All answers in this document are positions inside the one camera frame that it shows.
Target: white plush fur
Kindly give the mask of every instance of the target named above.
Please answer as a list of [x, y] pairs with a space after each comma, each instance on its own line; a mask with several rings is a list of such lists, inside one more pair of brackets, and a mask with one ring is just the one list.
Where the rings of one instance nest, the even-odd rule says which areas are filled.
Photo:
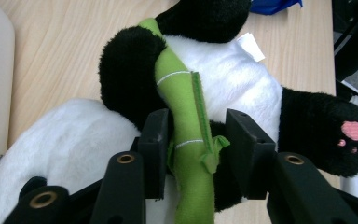
[[209, 44], [166, 36], [166, 41], [189, 70], [200, 73], [209, 119], [224, 122], [224, 108], [240, 110], [278, 140], [282, 86], [236, 40]]
[[[109, 159], [129, 150], [138, 135], [132, 123], [98, 101], [74, 99], [49, 111], [0, 161], [0, 224], [33, 176], [75, 193], [103, 178]], [[177, 193], [172, 177], [166, 182], [166, 200], [147, 200], [147, 223], [172, 223]]]

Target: white thread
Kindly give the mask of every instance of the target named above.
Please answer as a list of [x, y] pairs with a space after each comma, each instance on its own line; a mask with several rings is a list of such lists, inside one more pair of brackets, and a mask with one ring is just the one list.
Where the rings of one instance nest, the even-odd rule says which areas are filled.
[[183, 147], [183, 146], [185, 146], [187, 144], [190, 144], [190, 143], [202, 143], [202, 142], [203, 142], [202, 139], [188, 140], [188, 141], [185, 141], [185, 142], [183, 142], [181, 144], [176, 145], [175, 149], [178, 149], [179, 147]]
[[177, 75], [177, 74], [182, 74], [182, 73], [191, 74], [191, 72], [189, 72], [189, 71], [179, 71], [179, 72], [169, 73], [169, 74], [166, 75], [165, 77], [162, 77], [162, 78], [157, 82], [157, 85], [159, 86], [159, 84], [160, 84], [163, 80], [165, 80], [167, 77], [170, 77], [170, 76], [173, 76], [173, 75]]

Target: pink paw pad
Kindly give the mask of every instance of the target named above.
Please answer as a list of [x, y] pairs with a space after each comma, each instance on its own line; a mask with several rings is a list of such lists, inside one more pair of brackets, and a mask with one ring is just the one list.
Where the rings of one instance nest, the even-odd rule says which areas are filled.
[[345, 121], [341, 126], [341, 131], [353, 141], [358, 141], [358, 122]]

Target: blue object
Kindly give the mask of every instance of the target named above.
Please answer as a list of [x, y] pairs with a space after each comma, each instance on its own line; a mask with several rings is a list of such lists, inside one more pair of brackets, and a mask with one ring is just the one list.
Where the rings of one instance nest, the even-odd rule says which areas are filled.
[[302, 0], [254, 0], [252, 2], [251, 12], [272, 15], [296, 3], [302, 6]]

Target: wooden surface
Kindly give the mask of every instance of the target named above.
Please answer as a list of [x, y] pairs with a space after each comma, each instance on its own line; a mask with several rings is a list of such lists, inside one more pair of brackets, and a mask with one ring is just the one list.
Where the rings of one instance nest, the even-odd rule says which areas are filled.
[[[98, 61], [120, 29], [155, 17], [174, 0], [0, 0], [14, 24], [16, 55], [8, 145], [52, 107], [99, 99]], [[262, 61], [284, 86], [335, 92], [331, 1], [303, 0], [274, 16], [251, 14]], [[328, 177], [337, 185], [337, 179]], [[265, 201], [248, 202], [217, 223], [269, 223]]]

